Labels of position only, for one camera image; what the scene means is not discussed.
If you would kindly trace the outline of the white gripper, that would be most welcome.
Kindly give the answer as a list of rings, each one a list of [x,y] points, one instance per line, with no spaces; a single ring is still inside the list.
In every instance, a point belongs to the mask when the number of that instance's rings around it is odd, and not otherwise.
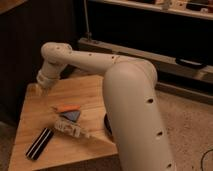
[[[40,96],[40,97],[44,97],[47,96],[49,94],[50,90],[41,87],[39,84],[35,85],[35,93]]]

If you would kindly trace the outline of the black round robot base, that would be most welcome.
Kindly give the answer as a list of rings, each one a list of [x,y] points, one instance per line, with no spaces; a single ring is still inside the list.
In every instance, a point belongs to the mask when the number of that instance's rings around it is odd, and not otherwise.
[[[105,129],[106,129],[106,132],[108,133],[108,135],[113,136],[107,114],[105,114],[105,116],[104,116],[104,125],[105,125]]]

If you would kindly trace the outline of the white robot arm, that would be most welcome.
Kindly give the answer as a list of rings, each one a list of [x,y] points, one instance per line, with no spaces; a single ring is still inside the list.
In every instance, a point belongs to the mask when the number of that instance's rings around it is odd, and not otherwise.
[[[47,42],[38,84],[51,88],[68,65],[103,76],[106,113],[123,171],[177,171],[155,93],[154,65],[135,57],[75,51]]]

